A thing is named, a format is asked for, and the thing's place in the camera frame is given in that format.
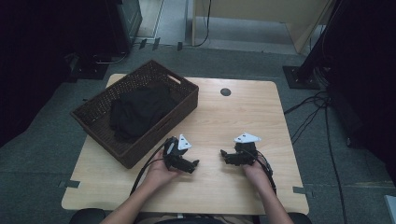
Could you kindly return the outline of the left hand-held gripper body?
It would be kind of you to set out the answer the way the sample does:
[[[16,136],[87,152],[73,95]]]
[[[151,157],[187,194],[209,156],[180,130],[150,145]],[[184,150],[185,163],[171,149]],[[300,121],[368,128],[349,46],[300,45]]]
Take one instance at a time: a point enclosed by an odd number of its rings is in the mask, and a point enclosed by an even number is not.
[[[191,148],[191,143],[183,134],[176,138],[172,136],[165,141],[163,160],[167,169],[174,167],[178,169],[180,166],[188,166],[182,156]]]

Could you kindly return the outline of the black metal stand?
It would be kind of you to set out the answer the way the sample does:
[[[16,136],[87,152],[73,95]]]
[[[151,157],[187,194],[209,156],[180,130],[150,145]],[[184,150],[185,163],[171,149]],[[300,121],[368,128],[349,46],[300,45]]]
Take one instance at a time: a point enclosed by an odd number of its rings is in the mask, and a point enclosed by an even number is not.
[[[332,8],[331,14],[327,19],[326,27],[320,34],[315,46],[307,55],[305,61],[301,66],[283,66],[283,72],[291,89],[309,89],[318,90],[319,84],[316,79],[315,69],[320,66],[325,60],[329,59],[326,55],[324,44],[327,34],[332,29],[333,21],[338,17],[339,8],[342,6],[344,0],[332,0],[329,7]]]

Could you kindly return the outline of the person's lap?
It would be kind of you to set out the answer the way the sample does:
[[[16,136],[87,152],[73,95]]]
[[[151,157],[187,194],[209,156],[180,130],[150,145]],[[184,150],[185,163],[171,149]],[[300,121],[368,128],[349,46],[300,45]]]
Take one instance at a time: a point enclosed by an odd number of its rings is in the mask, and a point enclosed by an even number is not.
[[[261,224],[257,217],[246,216],[143,216],[140,215],[134,224]]]

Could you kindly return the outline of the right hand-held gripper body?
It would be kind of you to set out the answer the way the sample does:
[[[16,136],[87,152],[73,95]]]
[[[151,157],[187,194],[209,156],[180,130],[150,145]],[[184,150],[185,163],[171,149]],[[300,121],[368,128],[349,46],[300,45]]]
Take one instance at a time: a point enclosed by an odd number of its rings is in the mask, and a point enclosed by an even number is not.
[[[260,137],[250,133],[242,133],[235,137],[233,141],[235,142],[234,149],[236,151],[235,164],[251,165],[258,156],[255,143],[261,141]]]

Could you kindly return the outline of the dark cabinet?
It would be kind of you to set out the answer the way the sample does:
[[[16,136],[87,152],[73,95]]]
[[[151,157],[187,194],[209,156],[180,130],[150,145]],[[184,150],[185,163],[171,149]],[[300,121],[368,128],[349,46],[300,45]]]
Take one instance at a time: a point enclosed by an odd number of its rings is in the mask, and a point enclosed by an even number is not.
[[[139,0],[106,0],[114,52],[129,53],[143,20]]]

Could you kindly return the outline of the black pants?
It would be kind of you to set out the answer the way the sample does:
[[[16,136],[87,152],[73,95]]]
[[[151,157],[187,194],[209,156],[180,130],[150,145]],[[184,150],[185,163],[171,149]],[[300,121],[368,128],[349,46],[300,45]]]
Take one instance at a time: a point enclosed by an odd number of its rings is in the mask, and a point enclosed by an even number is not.
[[[162,84],[128,91],[111,102],[109,127],[120,140],[136,139],[176,106],[170,89]]]

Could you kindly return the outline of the dark curtain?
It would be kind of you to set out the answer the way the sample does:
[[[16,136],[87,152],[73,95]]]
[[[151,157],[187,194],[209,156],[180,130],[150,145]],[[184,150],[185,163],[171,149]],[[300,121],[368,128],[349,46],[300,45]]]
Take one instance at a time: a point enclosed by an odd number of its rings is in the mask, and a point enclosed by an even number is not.
[[[348,131],[385,163],[396,185],[396,0],[340,0],[324,47]]]
[[[106,0],[0,0],[0,147],[23,133],[71,77],[67,56],[88,62]]]

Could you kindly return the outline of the brown wicker basket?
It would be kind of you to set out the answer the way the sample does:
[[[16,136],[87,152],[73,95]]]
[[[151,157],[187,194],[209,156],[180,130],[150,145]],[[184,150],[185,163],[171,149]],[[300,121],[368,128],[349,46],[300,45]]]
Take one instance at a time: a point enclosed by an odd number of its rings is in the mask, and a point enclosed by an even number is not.
[[[110,128],[113,101],[125,92],[162,84],[177,104],[150,129],[137,138],[123,140]],[[199,87],[151,60],[109,85],[104,91],[71,112],[85,132],[125,168],[134,167],[174,127],[198,105]]]

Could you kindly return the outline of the person's left hand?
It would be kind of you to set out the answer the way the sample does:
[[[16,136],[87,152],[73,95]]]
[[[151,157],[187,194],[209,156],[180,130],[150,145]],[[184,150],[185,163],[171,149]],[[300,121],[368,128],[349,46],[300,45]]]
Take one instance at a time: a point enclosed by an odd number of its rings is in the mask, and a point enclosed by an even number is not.
[[[156,191],[173,179],[181,175],[179,170],[169,170],[163,161],[163,151],[160,150],[154,156],[154,161],[150,164],[146,177],[142,183],[145,189]]]

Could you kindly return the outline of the pale box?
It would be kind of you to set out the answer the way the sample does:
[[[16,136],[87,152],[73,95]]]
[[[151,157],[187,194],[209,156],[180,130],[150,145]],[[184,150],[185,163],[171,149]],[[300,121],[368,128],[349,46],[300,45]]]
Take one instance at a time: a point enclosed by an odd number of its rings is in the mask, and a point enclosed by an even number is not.
[[[391,223],[396,224],[396,197],[391,195],[385,195],[384,199],[389,211]]]

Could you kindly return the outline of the person's right hand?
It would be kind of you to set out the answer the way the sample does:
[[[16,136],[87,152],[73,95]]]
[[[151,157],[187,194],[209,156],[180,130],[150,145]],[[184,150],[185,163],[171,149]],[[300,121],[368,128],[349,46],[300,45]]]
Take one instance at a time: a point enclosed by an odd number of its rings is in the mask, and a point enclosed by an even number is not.
[[[271,184],[267,174],[257,161],[254,161],[251,165],[244,164],[242,168],[247,179],[256,189],[271,189]]]

